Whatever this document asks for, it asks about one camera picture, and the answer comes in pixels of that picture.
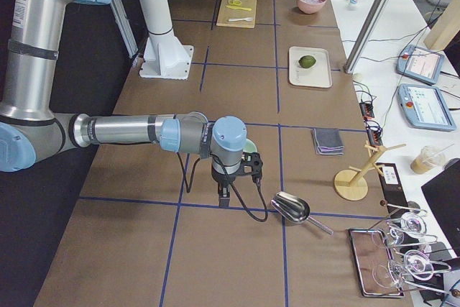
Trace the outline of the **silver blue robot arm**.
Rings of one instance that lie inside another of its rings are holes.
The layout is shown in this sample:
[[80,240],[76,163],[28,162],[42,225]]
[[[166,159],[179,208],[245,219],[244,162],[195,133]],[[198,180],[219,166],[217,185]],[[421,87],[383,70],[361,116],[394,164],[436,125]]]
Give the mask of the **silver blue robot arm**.
[[16,0],[1,101],[1,170],[14,172],[60,152],[89,145],[154,143],[162,149],[210,158],[219,205],[229,205],[236,177],[254,158],[245,151],[247,128],[234,116],[214,123],[199,112],[89,116],[50,110],[65,8],[111,0]]

